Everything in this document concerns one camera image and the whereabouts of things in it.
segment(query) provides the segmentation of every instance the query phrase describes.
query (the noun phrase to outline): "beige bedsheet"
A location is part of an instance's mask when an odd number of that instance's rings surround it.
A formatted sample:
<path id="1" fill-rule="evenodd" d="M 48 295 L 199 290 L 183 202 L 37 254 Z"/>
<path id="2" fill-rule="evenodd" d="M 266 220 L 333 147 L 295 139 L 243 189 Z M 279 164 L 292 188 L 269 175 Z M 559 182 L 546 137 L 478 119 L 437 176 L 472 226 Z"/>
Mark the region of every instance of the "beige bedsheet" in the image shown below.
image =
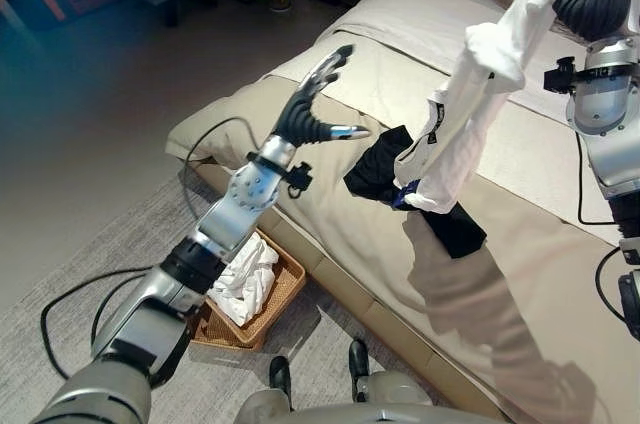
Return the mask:
<path id="1" fill-rule="evenodd" d="M 178 125 L 167 151 L 180 158 L 213 123 L 244 116 L 264 139 L 295 83 L 269 77 Z M 637 423 L 640 346 L 596 295 L 593 271 L 611 246 L 476 177 L 461 202 L 487 231 L 486 248 L 451 260 L 417 212 L 350 195 L 342 178 L 384 130 L 373 118 L 319 96 L 323 120 L 360 124 L 367 140 L 303 146 L 296 161 L 314 181 L 279 208 L 377 299 L 482 383 L 518 423 Z M 195 157 L 245 162 L 246 130 L 231 123 Z M 619 259 L 605 272 L 617 295 Z"/>

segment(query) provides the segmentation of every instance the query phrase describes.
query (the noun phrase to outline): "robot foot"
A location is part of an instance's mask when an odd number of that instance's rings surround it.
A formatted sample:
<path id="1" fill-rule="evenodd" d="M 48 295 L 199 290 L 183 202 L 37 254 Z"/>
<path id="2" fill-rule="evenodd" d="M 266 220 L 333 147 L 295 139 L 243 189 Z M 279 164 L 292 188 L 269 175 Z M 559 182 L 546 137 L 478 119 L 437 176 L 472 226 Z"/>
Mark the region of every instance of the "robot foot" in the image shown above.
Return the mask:
<path id="1" fill-rule="evenodd" d="M 369 352 L 361 339 L 354 339 L 349 346 L 349 372 L 351 373 L 351 397 L 353 402 L 364 402 L 365 396 L 358 392 L 358 379 L 369 375 Z"/>
<path id="2" fill-rule="evenodd" d="M 291 374 L 289 372 L 289 361 L 284 356 L 276 356 L 271 360 L 269 366 L 269 387 L 280 389 L 289 399 L 289 409 L 291 406 Z"/>

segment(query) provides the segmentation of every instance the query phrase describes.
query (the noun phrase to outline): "bed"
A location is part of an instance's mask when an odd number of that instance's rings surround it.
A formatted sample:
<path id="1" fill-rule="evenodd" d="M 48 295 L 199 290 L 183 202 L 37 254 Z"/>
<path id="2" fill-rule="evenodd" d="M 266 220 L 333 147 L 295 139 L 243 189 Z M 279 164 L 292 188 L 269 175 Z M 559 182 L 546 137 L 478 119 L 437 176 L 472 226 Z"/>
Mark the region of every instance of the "bed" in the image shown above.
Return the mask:
<path id="1" fill-rule="evenodd" d="M 412 136 L 426 97 L 451 72 L 464 29 L 495 22 L 507 0 L 362 0 L 314 46 L 258 82 L 219 99 L 170 133 L 181 159 L 212 124 L 238 115 L 264 139 L 297 82 L 344 44 L 355 52 L 314 103 L 327 122 L 359 124 L 365 140 L 303 146 L 313 166 L 300 199 L 281 194 L 261 229 L 409 365 L 464 410 L 517 423 L 640 421 L 640 346 L 604 308 L 594 269 L 617 244 L 612 228 L 577 222 L 578 158 L 563 96 L 542 89 L 542 72 L 584 48 L 549 32 L 492 125 L 460 202 L 486 231 L 480 250 L 452 259 L 418 212 L 353 196 L 343 177 L 386 129 Z M 196 149 L 192 167 L 218 190 L 252 150 L 230 123 Z M 610 219 L 585 174 L 585 215 Z M 604 291 L 617 301 L 613 259 Z"/>

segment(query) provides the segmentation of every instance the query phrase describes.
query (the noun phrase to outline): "white towel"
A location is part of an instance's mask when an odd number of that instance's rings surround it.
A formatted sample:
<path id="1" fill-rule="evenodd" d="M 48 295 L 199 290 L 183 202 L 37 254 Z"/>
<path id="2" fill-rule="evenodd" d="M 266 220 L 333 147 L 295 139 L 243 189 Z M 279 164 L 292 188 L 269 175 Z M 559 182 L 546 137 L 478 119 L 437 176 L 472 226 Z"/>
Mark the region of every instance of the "white towel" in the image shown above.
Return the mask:
<path id="1" fill-rule="evenodd" d="M 222 272 L 207 295 L 238 326 L 262 311 L 275 276 L 271 267 L 278 253 L 253 233 Z"/>
<path id="2" fill-rule="evenodd" d="M 524 68 L 555 18 L 553 1 L 514 0 L 497 24 L 467 28 L 451 78 L 429 98 L 429 122 L 416 143 L 396 158 L 396 185 L 419 181 L 405 202 L 441 214 L 453 208 L 478 166 L 489 125 L 509 94 L 524 88 Z M 444 118 L 434 140 L 429 135 L 437 104 L 444 105 Z"/>

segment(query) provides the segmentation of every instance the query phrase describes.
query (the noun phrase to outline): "gray carpet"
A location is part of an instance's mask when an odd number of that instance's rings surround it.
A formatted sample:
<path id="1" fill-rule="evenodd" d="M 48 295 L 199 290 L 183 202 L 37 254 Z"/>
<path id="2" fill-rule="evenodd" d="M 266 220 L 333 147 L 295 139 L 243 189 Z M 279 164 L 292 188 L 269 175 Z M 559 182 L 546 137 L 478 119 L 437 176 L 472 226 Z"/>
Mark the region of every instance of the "gray carpet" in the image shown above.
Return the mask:
<path id="1" fill-rule="evenodd" d="M 197 190 L 204 198 L 196 196 L 194 201 L 202 210 L 205 199 L 213 196 L 201 185 Z M 173 178 L 107 226 L 71 262 L 52 269 L 51 275 L 7 310 L 0 319 L 0 422 L 27 422 L 62 383 L 42 346 L 42 307 L 87 277 L 159 262 L 184 236 L 191 222 L 179 180 Z M 49 328 L 54 352 L 68 372 L 88 362 L 93 314 L 117 279 L 92 285 L 52 311 Z M 174 378 L 154 391 L 151 422 L 231 423 L 244 399 L 268 385 L 269 362 L 276 354 L 284 354 L 291 361 L 294 407 L 350 402 L 346 356 L 354 336 L 363 337 L 368 343 L 372 370 L 409 372 L 330 295 L 309 282 L 271 329 L 260 352 L 192 344 Z M 421 384 L 434 401 L 440 401 L 426 383 Z"/>

